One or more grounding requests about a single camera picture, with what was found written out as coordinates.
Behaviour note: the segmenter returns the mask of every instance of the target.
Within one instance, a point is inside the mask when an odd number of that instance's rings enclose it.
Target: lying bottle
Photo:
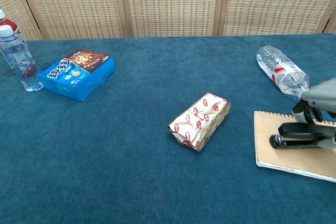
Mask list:
[[[309,77],[284,53],[272,46],[264,46],[257,52],[257,61],[262,70],[285,94],[301,94],[309,89]]]
[[[39,69],[23,37],[9,25],[0,26],[0,51],[27,91],[43,88],[37,74]]]

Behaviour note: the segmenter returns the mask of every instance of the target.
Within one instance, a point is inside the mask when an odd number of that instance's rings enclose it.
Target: wrapped snack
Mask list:
[[[230,108],[226,99],[206,93],[171,122],[168,130],[180,144],[201,151]]]

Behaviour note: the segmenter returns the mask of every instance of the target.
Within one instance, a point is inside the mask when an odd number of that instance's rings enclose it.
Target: brown notebook cover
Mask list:
[[[284,150],[271,147],[269,138],[271,135],[278,134],[278,127],[283,123],[295,121],[292,115],[266,111],[254,112],[257,166],[336,182],[336,149],[302,148]],[[316,123],[336,127],[335,122]]]

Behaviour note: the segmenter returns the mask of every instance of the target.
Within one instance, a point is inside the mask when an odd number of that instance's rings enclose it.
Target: bottle cap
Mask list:
[[[6,14],[4,13],[3,10],[0,9],[0,19],[3,19],[6,17]]]
[[[13,34],[13,29],[9,25],[0,26],[0,37],[8,37]]]

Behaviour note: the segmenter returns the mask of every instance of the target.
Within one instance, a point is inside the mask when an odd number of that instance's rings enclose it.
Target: wicker panel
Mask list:
[[[17,24],[26,40],[38,39],[38,32],[34,30],[22,0],[0,0],[0,3],[0,9],[5,12],[8,19]]]
[[[32,0],[50,39],[121,37],[117,0]]]
[[[135,36],[212,35],[216,0],[129,0]]]
[[[228,0],[223,34],[314,33],[330,1]]]

